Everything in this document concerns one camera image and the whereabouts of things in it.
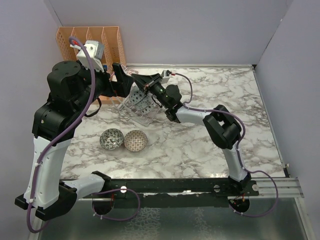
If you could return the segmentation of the white diamond patterned bowl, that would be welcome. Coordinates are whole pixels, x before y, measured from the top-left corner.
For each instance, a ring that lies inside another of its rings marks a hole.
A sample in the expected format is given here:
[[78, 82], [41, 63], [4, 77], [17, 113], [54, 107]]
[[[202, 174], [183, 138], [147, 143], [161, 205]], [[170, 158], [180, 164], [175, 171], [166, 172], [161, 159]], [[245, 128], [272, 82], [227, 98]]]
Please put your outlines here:
[[154, 102], [150, 102], [147, 104], [146, 107], [144, 107], [143, 109], [140, 110], [141, 114], [144, 116], [144, 115], [147, 115], [149, 114], [155, 107], [157, 107], [158, 105]]

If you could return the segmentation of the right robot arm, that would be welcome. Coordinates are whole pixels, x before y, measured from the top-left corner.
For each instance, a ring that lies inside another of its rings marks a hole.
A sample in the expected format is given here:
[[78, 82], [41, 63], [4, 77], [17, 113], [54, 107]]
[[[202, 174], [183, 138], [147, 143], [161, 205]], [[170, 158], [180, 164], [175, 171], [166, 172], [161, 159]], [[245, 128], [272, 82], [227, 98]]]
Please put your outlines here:
[[245, 170], [239, 152], [239, 141], [245, 128], [239, 125], [236, 116], [224, 105], [205, 110], [187, 106], [189, 101], [182, 103], [182, 95], [177, 85], [162, 85], [174, 75], [175, 73], [165, 70], [162, 74], [131, 76], [143, 93], [152, 94], [165, 108], [165, 115], [171, 122], [191, 123], [206, 128], [212, 142], [223, 151], [228, 166], [230, 191], [236, 196], [242, 195], [247, 191], [251, 180], [251, 174]]

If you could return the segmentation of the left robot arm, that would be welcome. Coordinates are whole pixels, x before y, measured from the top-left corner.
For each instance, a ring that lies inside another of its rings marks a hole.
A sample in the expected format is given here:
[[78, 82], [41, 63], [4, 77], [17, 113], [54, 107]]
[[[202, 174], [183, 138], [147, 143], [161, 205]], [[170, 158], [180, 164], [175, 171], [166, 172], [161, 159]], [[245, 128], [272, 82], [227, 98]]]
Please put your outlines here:
[[47, 102], [34, 114], [34, 159], [25, 193], [14, 203], [24, 209], [35, 209], [37, 218], [49, 221], [68, 213], [78, 199], [91, 194], [103, 198], [111, 190], [110, 177], [94, 171], [74, 181], [60, 179], [66, 151], [81, 123], [83, 110], [100, 96], [129, 95], [133, 79], [122, 65], [112, 64], [117, 78], [108, 72], [91, 72], [79, 61], [62, 61], [47, 76], [50, 93]]

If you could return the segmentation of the white petal patterned bowl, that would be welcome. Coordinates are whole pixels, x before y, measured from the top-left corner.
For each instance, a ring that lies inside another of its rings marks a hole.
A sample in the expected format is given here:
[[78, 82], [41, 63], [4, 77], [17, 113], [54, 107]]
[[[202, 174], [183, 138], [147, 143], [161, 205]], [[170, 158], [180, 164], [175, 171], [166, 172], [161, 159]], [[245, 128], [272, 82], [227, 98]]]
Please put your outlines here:
[[149, 113], [154, 107], [155, 104], [150, 100], [141, 100], [136, 104], [136, 109], [143, 114]]

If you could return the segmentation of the blue floral patterned bowl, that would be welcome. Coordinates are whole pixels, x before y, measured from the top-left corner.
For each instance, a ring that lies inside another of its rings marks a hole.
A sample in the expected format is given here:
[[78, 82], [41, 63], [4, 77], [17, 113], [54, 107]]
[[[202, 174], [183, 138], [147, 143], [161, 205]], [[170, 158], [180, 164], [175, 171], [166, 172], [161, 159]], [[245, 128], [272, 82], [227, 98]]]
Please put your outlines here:
[[139, 111], [147, 106], [148, 103], [152, 102], [152, 99], [149, 96], [144, 97], [142, 100], [137, 102], [134, 106]]

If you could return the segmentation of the blue triangle patterned bowl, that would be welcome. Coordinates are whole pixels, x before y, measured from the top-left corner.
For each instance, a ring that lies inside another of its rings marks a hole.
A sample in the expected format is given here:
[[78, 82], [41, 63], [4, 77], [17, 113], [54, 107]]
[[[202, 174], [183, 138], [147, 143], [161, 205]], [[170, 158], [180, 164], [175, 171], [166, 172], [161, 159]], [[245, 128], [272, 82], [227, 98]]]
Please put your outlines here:
[[131, 105], [136, 105], [141, 100], [143, 100], [146, 95], [141, 90], [133, 90], [129, 96], [129, 102]]

